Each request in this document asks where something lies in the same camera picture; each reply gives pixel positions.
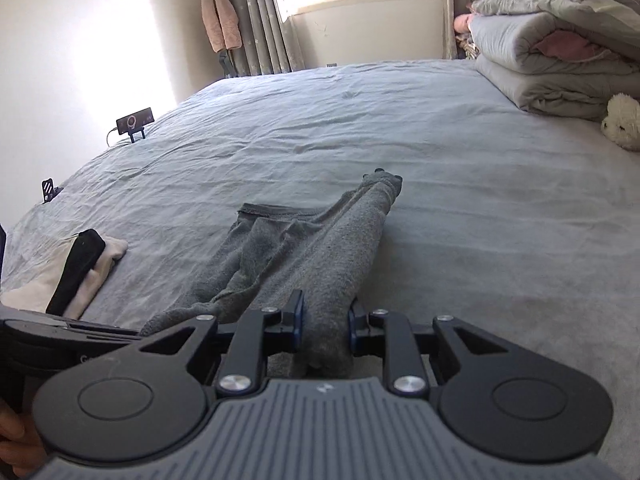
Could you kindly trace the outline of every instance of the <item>bed sheet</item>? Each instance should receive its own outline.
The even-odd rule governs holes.
[[[34,207],[10,233],[2,285],[95,228],[129,252],[83,319],[140,327],[180,296],[243,202],[327,205],[376,167],[404,184],[364,305],[415,322],[453,314],[596,377],[616,408],[602,456],[637,477],[639,155],[597,124],[518,110],[473,62],[217,82]]]

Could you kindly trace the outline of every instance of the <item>metal bolt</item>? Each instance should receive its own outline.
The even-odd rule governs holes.
[[[230,392],[242,392],[251,386],[251,379],[244,375],[225,375],[220,379],[220,388]]]
[[[424,379],[416,377],[415,375],[404,375],[394,381],[394,388],[406,394],[420,392],[426,385],[427,383],[424,382]]]

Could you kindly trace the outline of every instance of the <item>gray sweatpants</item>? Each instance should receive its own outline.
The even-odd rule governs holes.
[[[310,365],[327,376],[348,376],[348,310],[401,188],[400,176],[378,169],[328,209],[244,204],[180,303],[152,318],[142,335],[198,314],[235,322],[247,308],[283,307],[299,288],[305,293],[302,350],[272,356],[269,375],[300,377]]]

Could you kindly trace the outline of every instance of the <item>human hand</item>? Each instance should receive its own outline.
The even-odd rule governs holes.
[[[33,417],[17,414],[0,399],[0,460],[22,478],[45,463],[47,453],[38,436]]]

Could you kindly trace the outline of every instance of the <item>wall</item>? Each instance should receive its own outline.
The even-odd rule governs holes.
[[[308,68],[443,53],[442,0],[337,0],[292,19]]]
[[[0,222],[9,227],[106,149],[222,77],[200,0],[0,0]]]

